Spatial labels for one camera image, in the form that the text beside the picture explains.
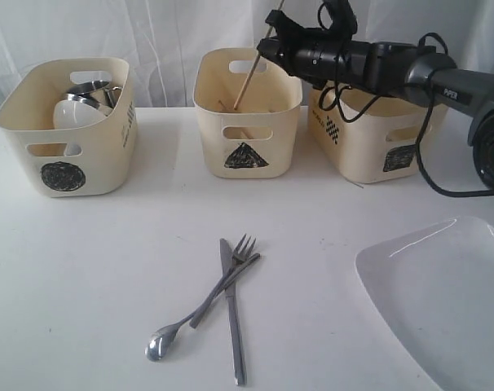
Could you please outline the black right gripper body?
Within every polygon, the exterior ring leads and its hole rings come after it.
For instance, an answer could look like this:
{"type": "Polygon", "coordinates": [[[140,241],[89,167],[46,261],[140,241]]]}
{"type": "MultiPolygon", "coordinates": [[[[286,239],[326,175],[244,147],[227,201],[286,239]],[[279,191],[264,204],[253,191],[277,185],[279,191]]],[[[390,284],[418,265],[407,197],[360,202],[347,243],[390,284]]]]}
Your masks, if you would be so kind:
{"type": "Polygon", "coordinates": [[[287,37],[288,74],[316,89],[337,81],[371,94],[392,96],[403,88],[416,55],[413,44],[355,41],[319,28],[294,27],[287,37]]]}

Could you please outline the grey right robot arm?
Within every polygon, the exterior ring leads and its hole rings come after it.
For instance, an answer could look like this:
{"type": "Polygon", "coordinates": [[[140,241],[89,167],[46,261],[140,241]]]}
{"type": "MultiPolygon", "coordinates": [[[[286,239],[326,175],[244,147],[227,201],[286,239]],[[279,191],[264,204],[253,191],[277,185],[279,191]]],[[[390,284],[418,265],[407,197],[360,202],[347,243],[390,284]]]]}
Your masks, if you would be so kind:
{"type": "Polygon", "coordinates": [[[319,90],[334,93],[329,109],[341,106],[346,90],[361,90],[372,99],[397,98],[426,108],[414,143],[418,169],[427,184],[452,198],[494,196],[494,74],[460,69],[437,33],[426,33],[417,44],[354,40],[358,24],[347,1],[320,5],[331,25],[305,28],[283,11],[272,10],[265,19],[276,34],[265,37],[258,53],[319,90]],[[471,117],[467,143],[473,149],[477,175],[484,184],[478,191],[449,191],[428,174],[421,157],[421,142],[434,108],[444,105],[471,117]]]}

